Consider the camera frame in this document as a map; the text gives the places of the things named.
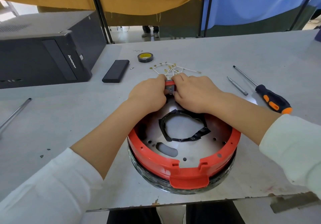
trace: computer vent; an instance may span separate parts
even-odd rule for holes
[[[12,32],[12,31],[19,31],[26,27],[30,26],[30,24],[25,25],[6,25],[0,27],[0,32]]]

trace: hand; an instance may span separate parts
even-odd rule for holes
[[[207,76],[187,76],[184,73],[172,77],[177,91],[175,100],[185,109],[195,113],[211,113],[211,105],[221,96],[221,91]]]
[[[128,100],[143,105],[146,115],[156,112],[166,103],[164,74],[160,74],[156,79],[148,79],[140,82],[129,93]]]

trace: lenovo logo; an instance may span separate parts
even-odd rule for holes
[[[69,57],[69,59],[70,59],[70,62],[73,64],[74,68],[76,69],[77,67],[76,67],[76,65],[74,64],[74,61],[72,60],[71,56],[68,55],[68,57]]]

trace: left hand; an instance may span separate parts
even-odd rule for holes
[[[160,74],[156,79],[140,82],[129,93],[128,100],[142,104],[146,114],[158,111],[166,103],[165,80],[166,76]]]

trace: black tape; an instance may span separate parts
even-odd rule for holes
[[[169,135],[166,133],[166,121],[169,120],[173,116],[177,116],[179,114],[185,114],[190,116],[191,118],[201,121],[204,124],[204,127],[201,128],[199,131],[197,131],[192,137],[186,138],[186,139],[175,139],[169,137]],[[202,136],[208,134],[211,132],[211,130],[208,129],[204,115],[199,114],[199,113],[193,113],[190,111],[182,111],[182,110],[176,110],[174,109],[173,111],[169,112],[165,116],[163,116],[162,119],[158,120],[160,130],[162,131],[165,139],[167,141],[179,141],[179,142],[187,142],[187,141],[197,141],[199,140]]]

